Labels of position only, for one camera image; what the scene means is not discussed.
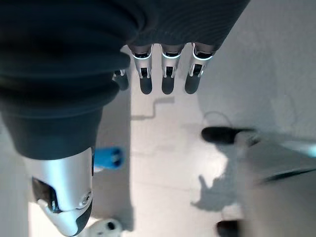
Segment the black shoe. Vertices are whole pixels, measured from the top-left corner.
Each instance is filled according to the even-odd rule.
[[[240,220],[220,221],[216,224],[220,237],[240,237]]]
[[[231,128],[231,127],[206,127],[202,130],[202,138],[206,142],[218,145],[232,145],[238,133],[243,131],[255,131],[252,128]]]

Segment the black fingertip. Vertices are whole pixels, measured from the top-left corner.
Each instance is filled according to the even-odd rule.
[[[153,90],[152,78],[139,78],[140,79],[140,89],[145,94],[148,95]]]
[[[115,77],[115,81],[119,86],[119,89],[124,91],[128,89],[129,83],[128,83],[128,78],[127,78],[127,74],[121,76],[116,76]]]
[[[199,80],[200,78],[198,76],[187,76],[185,90],[188,94],[193,94],[198,90]]]
[[[172,93],[174,88],[174,78],[172,77],[162,77],[161,89],[164,94],[169,95]]]

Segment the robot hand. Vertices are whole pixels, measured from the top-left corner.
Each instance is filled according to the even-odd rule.
[[[162,90],[173,90],[183,45],[193,42],[185,85],[194,93],[207,62],[249,0],[111,0],[20,3],[0,8],[0,110],[24,157],[37,203],[66,236],[92,207],[93,147],[102,108],[132,49],[141,89],[152,90],[152,44],[162,48]]]

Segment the blue connector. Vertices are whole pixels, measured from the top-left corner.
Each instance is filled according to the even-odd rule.
[[[98,148],[94,152],[94,170],[118,169],[123,165],[124,154],[119,147]]]

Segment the white floor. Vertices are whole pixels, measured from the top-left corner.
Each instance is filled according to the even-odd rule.
[[[130,230],[123,237],[215,237],[218,221],[241,217],[233,148],[207,144],[199,133],[234,125],[316,138],[315,10],[314,0],[252,0],[194,95],[184,92],[190,45],[171,95],[161,91],[158,45],[150,95],[132,64],[131,91],[107,107],[98,140],[124,146],[130,163],[95,177],[93,217],[120,219]],[[31,206],[30,237],[59,236]]]

